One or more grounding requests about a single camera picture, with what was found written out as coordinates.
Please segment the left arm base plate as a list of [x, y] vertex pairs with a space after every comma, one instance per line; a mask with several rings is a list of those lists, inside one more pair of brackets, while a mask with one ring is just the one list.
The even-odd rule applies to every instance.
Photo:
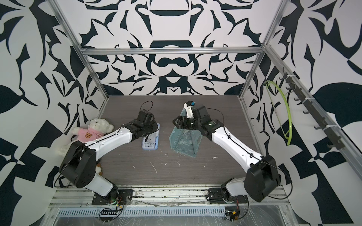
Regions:
[[101, 196], [98, 193], [95, 193], [92, 205], [116, 205], [116, 204], [128, 204], [133, 199], [132, 189], [112, 189], [107, 196]]

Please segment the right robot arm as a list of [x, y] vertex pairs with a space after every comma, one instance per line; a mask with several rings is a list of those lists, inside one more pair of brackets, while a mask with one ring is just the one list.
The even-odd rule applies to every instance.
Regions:
[[221, 186], [226, 202], [232, 197], [247, 195], [256, 202], [265, 199], [281, 183], [275, 159], [252, 150], [237, 139], [223, 121], [213, 120], [208, 108], [195, 102], [184, 104], [185, 116], [173, 120], [177, 129], [199, 131], [201, 135], [223, 148], [245, 171], [243, 178], [233, 178]]

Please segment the blue geometry set case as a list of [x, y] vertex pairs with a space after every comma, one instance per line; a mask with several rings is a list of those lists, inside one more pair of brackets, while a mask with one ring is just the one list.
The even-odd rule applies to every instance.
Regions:
[[160, 124], [157, 123], [157, 126], [158, 130], [156, 132], [143, 138], [141, 143], [141, 147], [143, 150], [153, 151], [158, 149]]

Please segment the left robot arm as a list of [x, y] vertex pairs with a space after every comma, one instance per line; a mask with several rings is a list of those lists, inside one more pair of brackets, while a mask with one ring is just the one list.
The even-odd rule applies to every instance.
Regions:
[[73, 142], [60, 165], [59, 173], [77, 188], [86, 188], [113, 203], [118, 197], [117, 186], [96, 172], [97, 161], [114, 149], [147, 137], [158, 131], [154, 115], [140, 110], [138, 117], [101, 138], [86, 143]]

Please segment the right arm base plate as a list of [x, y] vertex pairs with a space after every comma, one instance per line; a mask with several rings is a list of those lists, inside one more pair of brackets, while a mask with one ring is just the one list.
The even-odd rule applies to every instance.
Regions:
[[230, 196], [225, 189], [221, 188], [209, 188], [206, 200], [211, 204], [237, 204], [237, 203], [248, 203], [248, 197], [245, 195], [233, 197]]

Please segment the teal ruler set case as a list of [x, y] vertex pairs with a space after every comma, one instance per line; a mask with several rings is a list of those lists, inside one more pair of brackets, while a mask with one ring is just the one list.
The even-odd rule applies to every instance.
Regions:
[[196, 158], [202, 137], [198, 130], [178, 129], [175, 126], [169, 137], [170, 147], [176, 152]]

